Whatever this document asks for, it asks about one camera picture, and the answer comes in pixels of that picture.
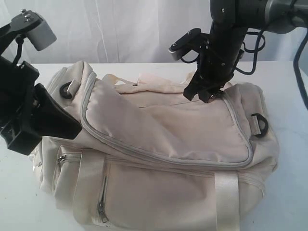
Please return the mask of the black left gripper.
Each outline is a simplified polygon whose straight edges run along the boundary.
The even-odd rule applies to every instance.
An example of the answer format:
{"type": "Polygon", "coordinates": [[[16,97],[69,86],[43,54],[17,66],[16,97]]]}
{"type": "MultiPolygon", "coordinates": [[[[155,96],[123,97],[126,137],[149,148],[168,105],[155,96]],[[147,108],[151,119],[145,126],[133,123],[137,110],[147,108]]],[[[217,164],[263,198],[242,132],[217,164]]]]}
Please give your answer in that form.
{"type": "Polygon", "coordinates": [[[42,84],[35,86],[38,77],[28,62],[17,66],[0,58],[0,136],[9,150],[23,155],[30,155],[41,136],[73,140],[82,130],[42,84]]]}

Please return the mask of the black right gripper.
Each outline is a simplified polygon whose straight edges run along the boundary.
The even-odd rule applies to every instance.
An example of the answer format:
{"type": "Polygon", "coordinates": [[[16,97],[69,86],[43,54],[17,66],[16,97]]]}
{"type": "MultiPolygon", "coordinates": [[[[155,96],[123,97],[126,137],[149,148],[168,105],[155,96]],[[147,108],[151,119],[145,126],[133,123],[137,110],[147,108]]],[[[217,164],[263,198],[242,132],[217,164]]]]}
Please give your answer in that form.
{"type": "Polygon", "coordinates": [[[204,103],[210,103],[222,93],[222,88],[234,76],[237,48],[234,46],[197,46],[199,61],[197,74],[184,89],[183,96],[192,101],[195,95],[204,103]]]}

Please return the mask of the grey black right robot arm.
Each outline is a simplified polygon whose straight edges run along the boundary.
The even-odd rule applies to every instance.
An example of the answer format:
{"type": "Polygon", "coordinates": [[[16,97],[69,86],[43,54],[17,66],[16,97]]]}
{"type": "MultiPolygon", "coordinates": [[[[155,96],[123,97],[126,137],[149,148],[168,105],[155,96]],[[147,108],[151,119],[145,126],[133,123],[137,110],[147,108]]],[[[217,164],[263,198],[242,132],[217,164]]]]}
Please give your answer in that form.
{"type": "Polygon", "coordinates": [[[233,78],[244,53],[254,57],[252,69],[242,74],[255,72],[258,53],[266,44],[264,32],[286,34],[308,26],[305,0],[212,0],[210,13],[209,33],[191,29],[169,47],[175,60],[183,60],[190,51],[197,53],[197,69],[183,95],[188,100],[199,96],[205,103],[233,78]]]}

